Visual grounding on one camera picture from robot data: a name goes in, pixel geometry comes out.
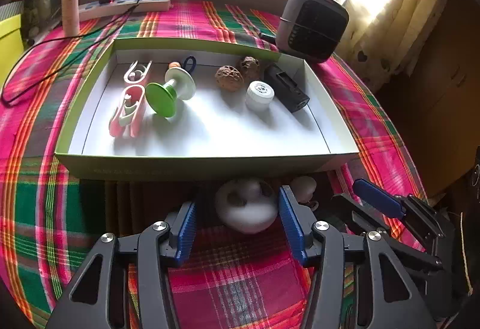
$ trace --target white lid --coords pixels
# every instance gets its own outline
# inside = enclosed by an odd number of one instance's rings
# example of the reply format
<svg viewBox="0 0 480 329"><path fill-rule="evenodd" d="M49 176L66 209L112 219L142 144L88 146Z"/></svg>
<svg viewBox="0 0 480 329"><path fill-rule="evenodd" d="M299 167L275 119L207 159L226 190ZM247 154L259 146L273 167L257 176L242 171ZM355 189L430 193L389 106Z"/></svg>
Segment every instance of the white lid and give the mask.
<svg viewBox="0 0 480 329"><path fill-rule="evenodd" d="M272 87L261 81L252 81L247 89L247 95L257 103L269 104L275 96Z"/></svg>

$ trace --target silver bolt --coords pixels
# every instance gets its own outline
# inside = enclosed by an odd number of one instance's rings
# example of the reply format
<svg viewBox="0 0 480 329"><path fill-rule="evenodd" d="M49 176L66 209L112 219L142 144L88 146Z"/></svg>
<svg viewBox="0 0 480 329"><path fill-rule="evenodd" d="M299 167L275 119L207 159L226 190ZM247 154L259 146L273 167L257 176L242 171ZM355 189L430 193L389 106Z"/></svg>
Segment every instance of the silver bolt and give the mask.
<svg viewBox="0 0 480 329"><path fill-rule="evenodd" d="M328 230L330 226L328 223L326 223L324 220L319 220L318 222L315 222L315 228L318 230Z"/></svg>
<svg viewBox="0 0 480 329"><path fill-rule="evenodd" d="M372 241L379 241L382 238L382 236L377 231L369 231L368 238L370 238Z"/></svg>
<svg viewBox="0 0 480 329"><path fill-rule="evenodd" d="M164 221L159 221L159 222L155 222L153 224L153 228L154 230L156 231L162 231L162 230L165 230L167 228L169 224L167 222L164 222Z"/></svg>
<svg viewBox="0 0 480 329"><path fill-rule="evenodd" d="M109 243L109 242L113 241L114 238L115 238L115 236L113 235L113 233L105 233L104 235L102 235L100 237L100 239L102 240L103 243Z"/></svg>

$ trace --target white disc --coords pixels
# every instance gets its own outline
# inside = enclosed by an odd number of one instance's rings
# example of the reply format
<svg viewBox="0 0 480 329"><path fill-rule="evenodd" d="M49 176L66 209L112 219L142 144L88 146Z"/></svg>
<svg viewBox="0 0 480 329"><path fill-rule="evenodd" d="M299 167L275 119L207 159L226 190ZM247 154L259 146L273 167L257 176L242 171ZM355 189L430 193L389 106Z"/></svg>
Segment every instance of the white disc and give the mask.
<svg viewBox="0 0 480 329"><path fill-rule="evenodd" d="M190 100L197 90L195 81L191 75L182 68L170 68L165 73L165 82L176 80L177 85L174 87L177 97L180 100Z"/></svg>

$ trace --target white jar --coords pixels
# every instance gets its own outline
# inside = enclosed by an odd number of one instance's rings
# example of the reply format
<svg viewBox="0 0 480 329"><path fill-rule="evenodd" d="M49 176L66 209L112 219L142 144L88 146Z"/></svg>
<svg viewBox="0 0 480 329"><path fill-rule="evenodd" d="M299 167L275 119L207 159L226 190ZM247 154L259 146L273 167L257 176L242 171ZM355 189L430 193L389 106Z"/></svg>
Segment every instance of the white jar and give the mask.
<svg viewBox="0 0 480 329"><path fill-rule="evenodd" d="M275 96L272 87L262 81L252 81L247 89L245 102L252 111L265 111Z"/></svg>

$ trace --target portable speaker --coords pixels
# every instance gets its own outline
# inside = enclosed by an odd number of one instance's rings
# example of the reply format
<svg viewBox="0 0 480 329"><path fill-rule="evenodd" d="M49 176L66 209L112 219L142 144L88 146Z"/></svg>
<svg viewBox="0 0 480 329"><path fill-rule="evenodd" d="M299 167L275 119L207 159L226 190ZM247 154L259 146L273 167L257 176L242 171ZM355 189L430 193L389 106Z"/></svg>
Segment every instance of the portable speaker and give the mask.
<svg viewBox="0 0 480 329"><path fill-rule="evenodd" d="M289 0L275 42L287 54L325 62L347 28L349 14L335 0Z"/></svg>

